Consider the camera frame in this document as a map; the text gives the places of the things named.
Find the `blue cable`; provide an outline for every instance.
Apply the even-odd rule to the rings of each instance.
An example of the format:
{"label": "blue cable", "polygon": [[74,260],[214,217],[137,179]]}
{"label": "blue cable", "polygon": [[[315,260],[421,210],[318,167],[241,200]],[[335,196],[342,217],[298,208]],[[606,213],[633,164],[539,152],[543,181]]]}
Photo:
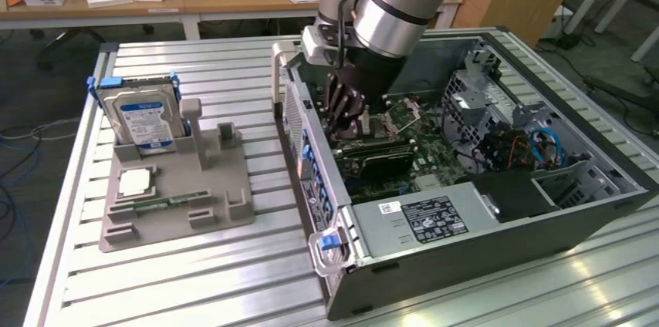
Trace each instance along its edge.
{"label": "blue cable", "polygon": [[7,199],[0,200],[0,203],[7,205],[8,210],[14,211],[14,215],[16,216],[20,228],[23,229],[23,235],[26,236],[26,242],[28,244],[26,263],[20,267],[19,271],[16,271],[16,274],[12,277],[10,277],[8,279],[6,279],[3,283],[0,283],[0,290],[2,290],[15,279],[18,279],[22,275],[24,275],[30,271],[30,266],[34,263],[34,242],[32,242],[32,237],[30,236],[28,226],[26,224],[26,216],[23,215],[23,211],[15,205],[11,197],[8,196],[10,193],[7,192],[4,187],[11,186],[15,183],[18,183],[20,180],[26,179],[28,177],[28,175],[34,172],[34,169],[39,165],[40,153],[39,153],[39,150],[36,148],[12,146],[12,145],[6,144],[3,142],[0,142],[0,146],[8,148],[11,150],[31,152],[35,155],[35,158],[32,159],[32,165],[30,166],[30,168],[26,169],[26,171],[22,174],[19,174],[14,179],[8,180],[7,182],[3,183],[3,185],[0,185],[0,187],[3,188],[3,191],[6,192],[6,195],[7,195]]}
{"label": "blue cable", "polygon": [[32,242],[32,237],[30,236],[28,226],[26,224],[26,216],[23,215],[23,211],[20,211],[20,208],[14,204],[10,197],[7,198],[7,200],[0,200],[0,202],[12,208],[15,215],[19,219],[19,225],[23,229],[23,234],[26,235],[26,241],[28,242],[28,256],[26,259],[26,263],[23,264],[23,267],[20,267],[19,271],[16,272],[16,275],[10,277],[8,279],[4,280],[3,283],[0,283],[0,290],[2,290],[4,288],[4,286],[7,286],[15,279],[18,279],[28,271],[28,267],[34,263],[34,250],[32,250],[34,249],[34,242]]}
{"label": "blue cable", "polygon": [[535,134],[537,133],[547,133],[554,138],[554,142],[557,144],[557,164],[558,164],[558,166],[563,166],[563,164],[566,163],[566,155],[563,154],[561,139],[558,138],[557,133],[550,128],[539,128],[537,130],[533,130],[530,135],[529,135],[529,140],[530,140],[530,145],[531,145],[531,153],[534,154],[535,159],[541,163],[545,161],[542,155],[538,152],[538,149],[535,148]]}
{"label": "blue cable", "polygon": [[18,177],[15,177],[14,179],[11,179],[3,183],[3,185],[11,186],[11,185],[16,184],[22,179],[24,179],[34,172],[34,170],[36,169],[36,167],[39,165],[39,160],[42,158],[42,155],[39,153],[39,150],[35,148],[12,146],[11,144],[6,144],[3,142],[0,142],[0,146],[8,148],[11,150],[16,150],[16,151],[34,152],[34,156],[35,156],[35,158],[32,160],[32,165],[30,166],[30,168],[26,169],[26,171],[22,174],[19,174]]}

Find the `aluminum table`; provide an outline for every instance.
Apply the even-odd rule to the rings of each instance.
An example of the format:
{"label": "aluminum table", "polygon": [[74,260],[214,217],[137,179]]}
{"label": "aluminum table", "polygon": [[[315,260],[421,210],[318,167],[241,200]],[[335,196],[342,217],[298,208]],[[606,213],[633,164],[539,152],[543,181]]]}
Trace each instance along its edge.
{"label": "aluminum table", "polygon": [[[575,93],[571,83],[519,40],[507,34],[498,36],[601,133],[659,179],[657,154],[645,145],[635,146],[639,141],[625,127]],[[257,222],[102,253],[98,240],[114,132],[89,98],[26,326],[657,323],[658,200],[610,223],[566,253],[353,319],[326,320],[271,114],[271,46],[297,38],[134,43],[101,54],[97,77],[159,76],[174,69],[183,97],[202,98],[202,127],[235,122],[246,140]],[[531,100],[533,92],[511,69],[502,73],[511,91],[522,100]]]}

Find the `warning label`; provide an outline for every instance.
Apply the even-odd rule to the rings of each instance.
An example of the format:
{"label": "warning label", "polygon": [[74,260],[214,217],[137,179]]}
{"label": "warning label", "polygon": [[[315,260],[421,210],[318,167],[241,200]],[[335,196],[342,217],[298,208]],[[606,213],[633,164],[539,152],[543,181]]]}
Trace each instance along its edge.
{"label": "warning label", "polygon": [[469,232],[446,196],[403,205],[403,213],[414,235],[423,244]]}

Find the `circuit board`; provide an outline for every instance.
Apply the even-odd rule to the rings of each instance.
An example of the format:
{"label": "circuit board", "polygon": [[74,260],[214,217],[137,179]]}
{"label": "circuit board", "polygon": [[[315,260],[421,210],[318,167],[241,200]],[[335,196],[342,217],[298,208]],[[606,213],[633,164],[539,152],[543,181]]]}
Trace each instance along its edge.
{"label": "circuit board", "polygon": [[[321,92],[313,92],[318,99]],[[450,186],[466,177],[438,127],[437,104],[415,94],[387,95],[386,104],[385,112],[370,116],[369,136],[335,141],[337,165],[354,204]],[[323,120],[322,107],[318,111]]]}

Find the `gray floor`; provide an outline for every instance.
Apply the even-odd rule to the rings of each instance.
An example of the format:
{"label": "gray floor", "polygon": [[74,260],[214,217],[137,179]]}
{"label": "gray floor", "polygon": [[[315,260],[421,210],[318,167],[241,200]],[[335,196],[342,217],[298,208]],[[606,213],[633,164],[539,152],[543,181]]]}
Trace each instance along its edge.
{"label": "gray floor", "polygon": [[[598,1],[595,7],[606,0]],[[567,0],[571,7],[578,7],[581,0]],[[305,20],[283,20],[282,34],[299,32]],[[597,76],[619,86],[635,89],[639,93],[651,94],[653,87],[643,85],[649,78],[643,67],[630,60],[637,47],[659,24],[659,12],[630,2],[626,10],[611,24],[606,34],[595,35],[589,29],[586,33],[597,46],[590,48],[579,45],[563,52],[583,74]],[[147,42],[182,40],[183,29],[175,24],[155,25],[157,33],[146,35],[139,25],[99,28],[98,31],[113,42]],[[238,37],[262,35],[265,21],[226,22],[206,25],[207,37]],[[53,61],[55,69],[50,73],[34,67],[34,54],[61,30],[47,30],[47,37],[35,41],[26,30],[15,31],[12,38],[0,45],[0,129],[18,125],[38,125],[53,120],[77,117],[82,110],[86,97],[85,81],[93,73],[98,44],[86,37],[73,40],[61,49]],[[0,38],[8,32],[0,32]],[[553,53],[545,58],[555,65],[567,78],[583,86],[579,76],[571,71],[565,60]],[[659,66],[659,46],[653,49],[643,60],[649,65]],[[621,104],[606,94],[595,93],[594,99],[621,117]],[[654,117],[645,110],[633,109],[630,122],[639,128],[654,128]],[[67,133],[71,126],[54,129],[53,135]],[[650,146],[659,150],[659,142],[651,137],[641,136]],[[22,146],[28,147],[34,141],[27,140]],[[39,168],[22,184],[11,187],[16,203],[20,205],[34,239],[34,247],[39,263],[39,254],[46,245],[49,228],[55,211],[57,199],[62,187],[73,140],[45,142],[42,145],[43,160]],[[0,148],[0,171],[20,159],[22,153]],[[7,221],[0,222],[0,233],[7,228]],[[16,275],[26,259],[26,237],[15,231],[0,244],[0,279]],[[36,266],[26,269],[20,282],[0,289],[0,326],[20,325],[26,314],[27,302],[32,288]]]}

